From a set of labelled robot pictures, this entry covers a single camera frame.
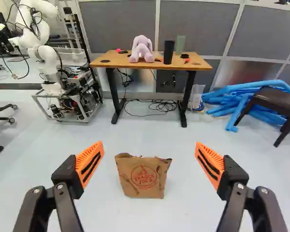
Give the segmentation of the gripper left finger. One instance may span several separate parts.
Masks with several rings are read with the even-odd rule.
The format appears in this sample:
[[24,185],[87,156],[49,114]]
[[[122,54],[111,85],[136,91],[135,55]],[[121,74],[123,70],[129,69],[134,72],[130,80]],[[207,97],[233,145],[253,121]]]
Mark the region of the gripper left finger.
[[52,211],[56,211],[62,232],[82,232],[74,201],[80,199],[104,156],[101,141],[78,155],[70,155],[51,175],[53,186],[29,189],[14,226],[15,232],[46,232]]

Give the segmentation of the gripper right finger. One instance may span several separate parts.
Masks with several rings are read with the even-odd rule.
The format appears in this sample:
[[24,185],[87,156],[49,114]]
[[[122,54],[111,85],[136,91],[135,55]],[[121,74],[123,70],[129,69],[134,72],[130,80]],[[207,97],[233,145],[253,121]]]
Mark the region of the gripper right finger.
[[221,156],[197,142],[195,157],[219,198],[226,202],[218,232],[237,232],[244,211],[250,214],[255,232],[288,230],[275,193],[263,186],[249,188],[248,173],[231,156]]

